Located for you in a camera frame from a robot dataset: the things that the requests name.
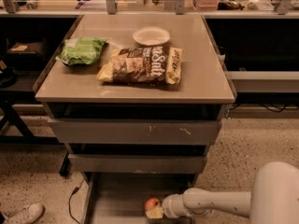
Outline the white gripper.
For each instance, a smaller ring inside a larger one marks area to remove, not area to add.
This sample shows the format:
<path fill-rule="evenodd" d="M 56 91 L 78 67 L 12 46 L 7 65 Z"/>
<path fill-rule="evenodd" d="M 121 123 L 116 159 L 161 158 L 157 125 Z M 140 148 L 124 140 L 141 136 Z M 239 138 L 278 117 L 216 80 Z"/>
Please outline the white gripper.
<path fill-rule="evenodd" d="M 159 219 L 164 215 L 168 218 L 186 216 L 186 208 L 182 194 L 169 195 L 163 200 L 162 207 L 156 206 L 146 211 L 146 216 L 149 219 Z"/>

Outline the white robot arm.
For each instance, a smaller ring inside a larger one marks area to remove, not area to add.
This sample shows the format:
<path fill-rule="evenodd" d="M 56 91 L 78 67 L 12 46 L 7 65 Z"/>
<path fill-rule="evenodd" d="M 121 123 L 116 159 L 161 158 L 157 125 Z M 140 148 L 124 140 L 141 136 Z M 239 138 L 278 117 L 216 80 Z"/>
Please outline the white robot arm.
<path fill-rule="evenodd" d="M 250 191 L 186 189 L 163 200 L 148 199 L 146 217 L 204 217 L 213 210 L 246 217 L 250 224 L 299 224 L 299 169 L 281 161 L 265 164 Z"/>

